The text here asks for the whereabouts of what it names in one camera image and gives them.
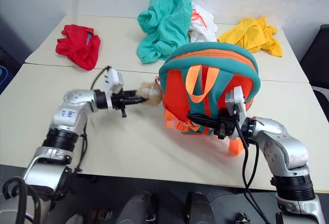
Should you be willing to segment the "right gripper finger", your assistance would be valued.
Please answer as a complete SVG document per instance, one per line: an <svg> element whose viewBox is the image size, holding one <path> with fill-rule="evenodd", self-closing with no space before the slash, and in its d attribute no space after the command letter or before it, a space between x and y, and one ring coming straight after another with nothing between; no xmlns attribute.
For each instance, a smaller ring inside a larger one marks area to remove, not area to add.
<svg viewBox="0 0 329 224"><path fill-rule="evenodd" d="M193 121L193 123L198 124L200 126L204 126L204 127L208 127L211 129L218 129L220 126L220 122L219 121L203 121L203 120L197 120L197 121Z"/></svg>
<svg viewBox="0 0 329 224"><path fill-rule="evenodd" d="M188 114L187 118L196 124L219 124L220 119L210 118L201 114Z"/></svg>

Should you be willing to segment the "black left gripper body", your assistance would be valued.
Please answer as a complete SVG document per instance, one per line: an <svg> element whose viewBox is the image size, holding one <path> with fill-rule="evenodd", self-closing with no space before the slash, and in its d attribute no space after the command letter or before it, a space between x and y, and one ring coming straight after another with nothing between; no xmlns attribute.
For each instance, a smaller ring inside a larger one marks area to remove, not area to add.
<svg viewBox="0 0 329 224"><path fill-rule="evenodd" d="M127 117L125 112L125 94L123 90L119 91L118 94L112 94L112 107L115 110L120 110L123 118Z"/></svg>

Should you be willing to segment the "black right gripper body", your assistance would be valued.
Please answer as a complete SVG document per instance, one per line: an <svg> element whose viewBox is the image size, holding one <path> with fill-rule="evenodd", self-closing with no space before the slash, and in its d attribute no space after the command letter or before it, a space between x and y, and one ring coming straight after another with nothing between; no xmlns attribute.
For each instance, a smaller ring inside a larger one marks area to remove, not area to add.
<svg viewBox="0 0 329 224"><path fill-rule="evenodd" d="M221 108L218 112L214 134L222 140L231 136L236 129L236 123L239 122L239 120L239 113L235 109L233 110L233 113L230 114L228 109Z"/></svg>

